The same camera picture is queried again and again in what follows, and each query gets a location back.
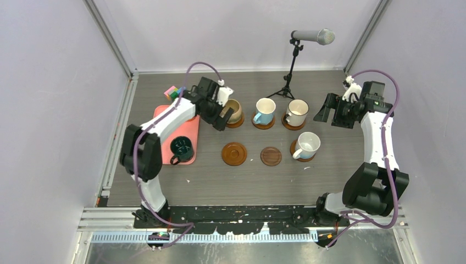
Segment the beige ceramic mug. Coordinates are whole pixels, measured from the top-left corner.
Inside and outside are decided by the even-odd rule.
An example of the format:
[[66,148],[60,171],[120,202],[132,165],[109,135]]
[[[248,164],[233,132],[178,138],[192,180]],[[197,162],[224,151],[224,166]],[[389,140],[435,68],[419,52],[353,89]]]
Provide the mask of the beige ceramic mug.
[[229,109],[233,109],[233,113],[230,116],[229,120],[227,121],[228,124],[235,124],[241,120],[242,117],[242,107],[240,103],[235,100],[235,99],[229,99],[227,103],[225,104],[221,116],[224,117],[224,115],[227,113]]

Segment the pink plastic tray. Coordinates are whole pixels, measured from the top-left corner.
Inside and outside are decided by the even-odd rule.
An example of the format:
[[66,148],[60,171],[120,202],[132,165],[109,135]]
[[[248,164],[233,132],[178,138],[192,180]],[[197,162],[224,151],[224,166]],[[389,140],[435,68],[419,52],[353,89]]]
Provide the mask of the pink plastic tray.
[[170,160],[173,153],[170,149],[170,143],[178,136],[185,136],[190,139],[194,151],[197,150],[198,132],[199,132],[200,117],[196,116],[183,123],[173,133],[171,133],[166,140],[161,144],[162,149],[162,164],[171,165]]

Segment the light brown wooden coaster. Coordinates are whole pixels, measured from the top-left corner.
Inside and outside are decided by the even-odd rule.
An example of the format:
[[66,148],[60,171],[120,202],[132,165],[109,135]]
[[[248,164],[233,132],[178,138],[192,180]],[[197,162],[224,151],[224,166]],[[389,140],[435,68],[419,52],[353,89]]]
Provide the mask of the light brown wooden coaster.
[[239,166],[246,160],[247,150],[239,142],[230,142],[223,147],[221,157],[227,165]]

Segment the white mug dark rim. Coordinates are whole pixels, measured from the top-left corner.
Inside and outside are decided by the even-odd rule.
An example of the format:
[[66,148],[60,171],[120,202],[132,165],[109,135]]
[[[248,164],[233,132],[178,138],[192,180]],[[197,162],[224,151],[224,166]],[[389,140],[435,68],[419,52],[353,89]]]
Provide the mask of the white mug dark rim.
[[284,117],[284,122],[292,127],[298,127],[304,124],[309,112],[309,105],[302,99],[290,101]]

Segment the dark green mug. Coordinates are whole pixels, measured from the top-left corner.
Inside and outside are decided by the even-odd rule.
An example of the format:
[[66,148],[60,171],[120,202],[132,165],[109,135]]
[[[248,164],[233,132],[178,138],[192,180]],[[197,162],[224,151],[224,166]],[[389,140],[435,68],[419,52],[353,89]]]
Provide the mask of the dark green mug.
[[191,140],[186,136],[178,136],[170,143],[170,150],[173,153],[170,159],[171,165],[192,160],[195,151]]

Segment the light blue mug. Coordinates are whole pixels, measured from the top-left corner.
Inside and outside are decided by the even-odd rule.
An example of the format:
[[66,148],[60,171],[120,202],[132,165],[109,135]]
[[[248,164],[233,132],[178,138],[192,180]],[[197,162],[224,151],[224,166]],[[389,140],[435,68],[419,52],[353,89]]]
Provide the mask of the light blue mug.
[[261,98],[256,103],[256,113],[252,122],[255,125],[268,125],[274,118],[275,102],[270,98]]

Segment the dark walnut wooden coaster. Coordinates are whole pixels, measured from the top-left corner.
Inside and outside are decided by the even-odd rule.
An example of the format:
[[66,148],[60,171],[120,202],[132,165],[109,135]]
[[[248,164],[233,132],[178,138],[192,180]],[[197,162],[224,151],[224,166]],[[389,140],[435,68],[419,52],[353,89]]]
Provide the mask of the dark walnut wooden coaster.
[[282,154],[276,147],[265,147],[260,153],[261,161],[267,166],[277,166],[282,160]]

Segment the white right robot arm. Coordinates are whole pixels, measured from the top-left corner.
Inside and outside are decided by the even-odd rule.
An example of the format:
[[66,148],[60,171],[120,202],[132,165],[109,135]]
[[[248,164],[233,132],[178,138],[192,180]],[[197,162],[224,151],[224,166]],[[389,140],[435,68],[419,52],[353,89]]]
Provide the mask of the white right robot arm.
[[349,210],[386,217],[409,184],[409,175],[400,171],[393,152],[394,112],[393,105],[384,100],[384,83],[367,81],[360,86],[348,77],[343,85],[346,92],[342,96],[329,93],[313,119],[326,122],[334,109],[333,126],[352,129],[358,122],[364,136],[364,160],[341,192],[318,197],[313,216],[321,226],[336,223]]

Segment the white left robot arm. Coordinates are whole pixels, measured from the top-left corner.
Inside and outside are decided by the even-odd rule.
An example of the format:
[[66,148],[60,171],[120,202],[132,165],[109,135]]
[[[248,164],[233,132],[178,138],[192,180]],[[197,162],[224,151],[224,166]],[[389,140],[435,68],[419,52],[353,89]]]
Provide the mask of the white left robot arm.
[[162,169],[162,143],[188,120],[199,116],[217,131],[223,131],[233,110],[223,109],[234,93],[223,80],[202,77],[193,90],[182,89],[172,104],[152,120],[130,124],[124,134],[119,163],[134,178],[141,205],[149,210],[147,220],[156,228],[169,219],[159,181]]

